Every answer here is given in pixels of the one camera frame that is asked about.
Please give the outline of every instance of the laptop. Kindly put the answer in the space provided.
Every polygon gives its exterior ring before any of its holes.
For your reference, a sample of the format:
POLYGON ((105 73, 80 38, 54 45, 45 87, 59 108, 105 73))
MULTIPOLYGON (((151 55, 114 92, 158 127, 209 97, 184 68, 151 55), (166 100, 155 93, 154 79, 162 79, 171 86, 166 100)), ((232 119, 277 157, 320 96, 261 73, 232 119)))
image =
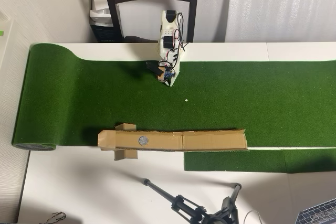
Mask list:
POLYGON ((336 223, 336 199, 299 212, 295 224, 336 223))

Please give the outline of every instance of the tripod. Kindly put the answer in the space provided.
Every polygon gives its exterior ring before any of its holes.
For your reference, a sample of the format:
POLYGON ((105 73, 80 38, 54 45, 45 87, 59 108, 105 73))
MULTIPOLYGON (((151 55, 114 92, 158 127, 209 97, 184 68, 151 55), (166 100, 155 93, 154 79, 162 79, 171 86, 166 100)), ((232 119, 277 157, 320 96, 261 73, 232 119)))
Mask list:
POLYGON ((220 211, 213 215, 209 215, 206 213, 204 207, 193 203, 192 201, 184 198, 182 195, 177 195, 176 197, 170 195, 160 187, 151 183, 149 179, 145 179, 143 183, 145 186, 149 186, 162 197, 170 201, 172 203, 172 209, 190 224, 239 224, 238 210, 236 208, 235 201, 237 199, 239 190, 242 188, 241 184, 236 184, 231 197, 226 197, 223 200, 222 209, 220 211), (191 208, 190 206, 186 205, 184 201, 189 202, 196 208, 191 208), (180 210, 189 215, 190 219, 183 215, 180 210))

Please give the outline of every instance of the white curtain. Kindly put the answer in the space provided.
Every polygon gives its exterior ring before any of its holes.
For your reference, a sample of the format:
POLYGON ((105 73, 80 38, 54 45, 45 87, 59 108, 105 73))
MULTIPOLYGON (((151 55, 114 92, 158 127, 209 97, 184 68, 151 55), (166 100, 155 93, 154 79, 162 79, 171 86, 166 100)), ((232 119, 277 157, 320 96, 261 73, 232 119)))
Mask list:
POLYGON ((336 0, 229 0, 226 42, 336 41, 336 0))

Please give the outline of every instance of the green putting mat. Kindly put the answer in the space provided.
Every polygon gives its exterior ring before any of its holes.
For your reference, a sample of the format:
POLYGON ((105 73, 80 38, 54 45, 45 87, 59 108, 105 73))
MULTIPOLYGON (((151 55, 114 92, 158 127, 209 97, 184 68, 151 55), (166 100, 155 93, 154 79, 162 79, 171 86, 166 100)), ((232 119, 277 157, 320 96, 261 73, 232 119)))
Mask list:
POLYGON ((336 170, 336 149, 190 152, 184 154, 184 169, 265 173, 329 172, 336 170))
POLYGON ((138 130, 246 129, 249 147, 334 147, 335 70, 336 61, 182 62, 167 87, 144 61, 88 61, 37 44, 28 57, 13 145, 95 146, 102 129, 127 122, 138 130))

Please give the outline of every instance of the white table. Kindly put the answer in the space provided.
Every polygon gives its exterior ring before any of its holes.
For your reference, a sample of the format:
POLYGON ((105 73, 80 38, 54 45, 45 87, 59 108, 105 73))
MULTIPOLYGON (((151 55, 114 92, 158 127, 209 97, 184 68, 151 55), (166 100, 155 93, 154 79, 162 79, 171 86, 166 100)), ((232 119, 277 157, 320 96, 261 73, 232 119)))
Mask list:
MULTIPOLYGON (((60 44, 78 57, 94 60, 157 59, 154 44, 60 44)), ((336 42, 189 44, 184 61, 333 60, 336 42)), ((231 195, 231 183, 241 183, 240 223, 256 209, 264 224, 294 224, 299 210, 336 198, 336 173, 268 174, 185 172, 183 153, 139 152, 139 159, 113 161, 113 152, 96 147, 57 147, 31 152, 19 223, 44 223, 63 211, 60 224, 187 223, 170 203, 141 184, 141 178, 176 196, 219 210, 231 195)), ((257 224, 255 214, 247 224, 257 224)))

